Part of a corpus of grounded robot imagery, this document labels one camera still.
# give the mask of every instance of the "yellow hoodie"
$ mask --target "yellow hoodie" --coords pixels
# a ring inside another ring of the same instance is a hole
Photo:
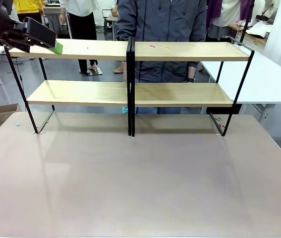
[[[17,13],[35,13],[43,10],[42,0],[13,0]]]

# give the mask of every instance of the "black metal frame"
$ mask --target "black metal frame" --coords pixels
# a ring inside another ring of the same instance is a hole
[[[231,111],[230,111],[230,114],[229,114],[229,116],[228,116],[228,119],[227,119],[227,122],[226,122],[226,126],[225,126],[225,128],[224,128],[224,131],[222,131],[220,125],[218,124],[218,122],[217,122],[216,119],[214,118],[213,114],[210,113],[211,119],[212,119],[213,122],[215,123],[215,125],[216,125],[217,129],[219,130],[221,136],[225,136],[225,135],[226,135],[226,132],[227,132],[227,129],[228,129],[228,126],[229,126],[231,117],[233,116],[233,112],[234,112],[235,109],[236,109],[237,100],[238,100],[240,91],[241,91],[241,89],[242,89],[242,86],[243,86],[243,84],[244,84],[244,81],[245,81],[245,78],[246,78],[248,69],[249,69],[249,67],[250,67],[250,64],[251,64],[251,62],[252,62],[252,60],[253,60],[253,57],[254,57],[254,54],[255,54],[255,51],[254,51],[253,49],[249,48],[248,46],[244,45],[243,43],[237,41],[236,39],[234,39],[234,38],[232,38],[232,37],[229,37],[229,38],[232,40],[232,42],[231,42],[232,44],[233,44],[234,42],[236,42],[236,43],[239,44],[240,46],[243,46],[243,47],[245,47],[246,49],[250,50],[251,53],[250,53],[250,56],[249,56],[249,59],[248,59],[246,68],[245,68],[245,70],[244,70],[243,77],[242,77],[241,82],[240,82],[240,84],[239,84],[239,87],[238,87],[237,94],[236,94],[236,96],[235,96],[233,105],[232,105],[232,107],[231,107]],[[217,77],[217,79],[216,79],[216,83],[218,83],[219,80],[220,80],[220,76],[221,76],[223,64],[224,64],[224,62],[222,61],[222,62],[221,62],[221,66],[220,66],[220,70],[219,70],[219,73],[218,73],[218,77]]]
[[[127,51],[128,135],[135,136],[135,37],[129,37]]]
[[[55,107],[54,105],[51,105],[52,106],[52,112],[49,113],[49,115],[47,116],[47,118],[44,120],[43,124],[37,128],[36,126],[36,123],[35,123],[35,120],[32,116],[32,113],[31,113],[31,110],[30,110],[30,107],[29,107],[29,104],[28,104],[28,101],[27,101],[27,98],[25,96],[25,93],[22,89],[22,85],[20,83],[20,80],[19,80],[19,77],[18,77],[18,74],[17,74],[17,71],[13,65],[13,62],[12,62],[12,59],[11,59],[11,56],[10,56],[10,53],[9,53],[9,50],[7,48],[7,46],[4,47],[5,48],[5,52],[6,52],[6,55],[7,55],[7,58],[8,58],[8,62],[9,62],[9,65],[10,65],[10,68],[12,70],[12,73],[13,73],[13,76],[15,77],[15,80],[16,80],[16,83],[17,83],[17,86],[19,88],[19,91],[20,91],[20,94],[21,94],[21,97],[22,97],[22,100],[23,102],[25,103],[25,106],[26,106],[26,110],[29,114],[29,117],[30,117],[30,121],[32,123],[32,126],[33,126],[33,129],[35,131],[36,134],[40,133],[42,131],[42,129],[45,127],[45,125],[47,124],[49,118],[51,117],[51,115],[53,114],[53,112],[55,111]],[[45,71],[45,68],[44,68],[44,65],[43,65],[43,62],[42,62],[42,59],[39,58],[39,62],[40,62],[40,66],[41,66],[41,70],[42,70],[42,73],[43,73],[43,76],[44,76],[44,79],[47,80],[47,75],[46,75],[46,71]]]

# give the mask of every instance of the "gray floor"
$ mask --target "gray floor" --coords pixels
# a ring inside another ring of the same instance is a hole
[[[98,40],[111,40],[112,35],[108,34],[106,37],[103,33],[98,33]],[[5,91],[11,103],[19,103],[23,111],[25,110],[17,84],[11,72],[10,66],[5,55],[0,56],[0,77],[3,81],[3,86],[0,86],[0,106],[8,104],[5,100]],[[18,58],[18,62],[22,62],[20,70],[26,97],[43,82],[43,74],[40,68],[39,60],[28,60],[27,58]],[[106,81],[106,82],[122,82],[122,74],[114,74],[113,69],[119,66],[119,62],[115,61],[99,61],[103,75],[84,77],[79,73],[79,65],[77,60],[72,59],[46,59],[44,60],[48,79],[57,80],[80,80],[80,81]],[[197,75],[197,82],[208,82],[207,73]],[[41,105],[31,105],[33,112],[49,112],[51,107]],[[201,108],[183,108],[183,114],[199,114]],[[120,107],[82,107],[82,106],[57,106],[57,112],[72,112],[72,113],[102,113],[102,114],[121,114]]]

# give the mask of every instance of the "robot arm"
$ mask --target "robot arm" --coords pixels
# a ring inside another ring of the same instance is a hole
[[[24,22],[9,18],[13,0],[0,0],[0,45],[30,52],[30,46],[56,47],[56,33],[32,18]]]

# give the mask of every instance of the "hand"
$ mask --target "hand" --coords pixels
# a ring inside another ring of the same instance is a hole
[[[112,9],[112,16],[118,17],[118,6],[117,5]]]
[[[61,24],[65,24],[66,23],[66,16],[65,16],[65,13],[62,13],[60,15],[60,22]]]

